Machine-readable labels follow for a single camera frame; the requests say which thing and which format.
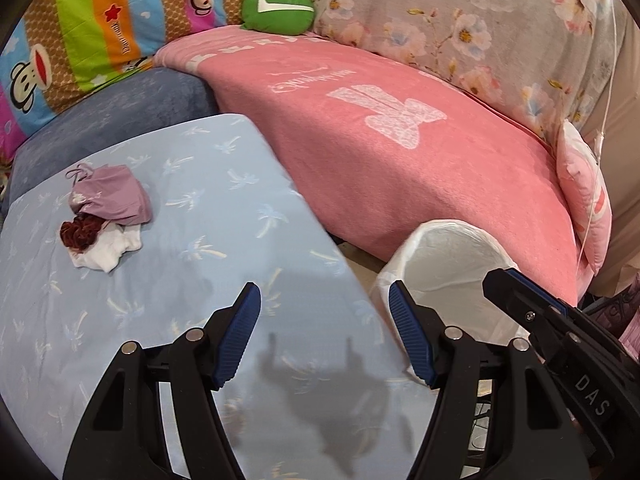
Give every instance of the floor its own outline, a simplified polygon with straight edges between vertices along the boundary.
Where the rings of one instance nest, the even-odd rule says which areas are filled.
[[[338,245],[340,252],[347,259],[347,263],[351,267],[351,270],[356,275],[356,278],[362,285],[362,288],[368,294],[376,281],[376,276],[385,266],[382,260],[377,259],[371,254],[352,246],[348,242]]]

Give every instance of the colorful striped pillow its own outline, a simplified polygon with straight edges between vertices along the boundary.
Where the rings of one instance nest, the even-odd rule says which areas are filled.
[[[240,23],[242,0],[34,0],[0,56],[0,161],[163,45]]]

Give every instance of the light blue bedsheet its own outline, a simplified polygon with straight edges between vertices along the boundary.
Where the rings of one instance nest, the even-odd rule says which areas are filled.
[[[0,237],[0,392],[59,477],[95,386],[126,340],[167,344],[247,281],[262,313],[214,395],[248,480],[405,478],[435,400],[270,147],[245,117],[191,121],[84,160],[128,164],[154,220],[111,273],[76,269],[59,173],[14,202]],[[188,475],[170,409],[174,470]]]

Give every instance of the red star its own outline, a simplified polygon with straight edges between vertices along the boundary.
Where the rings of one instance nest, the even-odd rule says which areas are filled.
[[[116,4],[113,4],[109,9],[104,11],[104,17],[107,20],[107,23],[112,22],[118,19],[118,14],[122,10],[122,7],[117,7]]]

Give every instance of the trash bin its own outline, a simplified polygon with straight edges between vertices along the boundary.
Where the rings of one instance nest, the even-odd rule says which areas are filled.
[[[402,280],[415,302],[436,310],[447,326],[506,345],[528,333],[484,298],[482,280],[489,270],[510,267],[518,268],[486,231],[459,220],[434,220],[421,224],[396,251],[379,273],[371,299],[395,331],[389,286]]]

